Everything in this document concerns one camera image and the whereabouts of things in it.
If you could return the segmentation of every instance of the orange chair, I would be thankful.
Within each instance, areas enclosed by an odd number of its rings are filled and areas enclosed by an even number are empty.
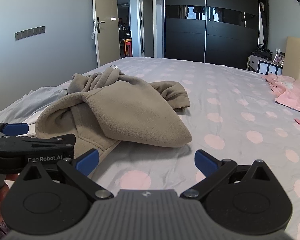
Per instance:
[[[131,39],[124,40],[124,56],[132,57],[132,40]]]

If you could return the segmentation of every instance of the door handle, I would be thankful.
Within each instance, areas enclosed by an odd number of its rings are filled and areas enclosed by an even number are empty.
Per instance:
[[[98,26],[98,33],[100,33],[100,24],[105,22],[99,22],[99,17],[97,17],[97,26]]]

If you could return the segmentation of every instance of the wardrobe door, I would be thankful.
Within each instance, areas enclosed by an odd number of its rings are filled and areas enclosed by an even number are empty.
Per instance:
[[[165,57],[204,62],[205,0],[164,0]]]
[[[258,0],[207,0],[206,63],[246,69],[258,37]]]

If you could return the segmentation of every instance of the blue gripper pad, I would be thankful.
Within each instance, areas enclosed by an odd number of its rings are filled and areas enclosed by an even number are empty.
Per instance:
[[[78,158],[75,169],[88,176],[99,164],[99,152],[91,149]]]
[[[27,134],[28,131],[29,131],[29,126],[27,123],[8,123],[2,129],[2,133],[8,136]]]
[[[194,154],[194,164],[206,177],[218,170],[218,164],[199,151],[196,151]]]

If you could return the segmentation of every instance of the gray ribbed panel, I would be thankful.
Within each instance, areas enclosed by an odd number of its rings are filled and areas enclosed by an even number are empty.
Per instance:
[[[120,190],[111,200],[93,204],[73,228],[50,236],[26,236],[15,231],[4,240],[292,240],[282,231],[267,236],[243,236],[222,228],[200,202],[178,198],[174,190]]]

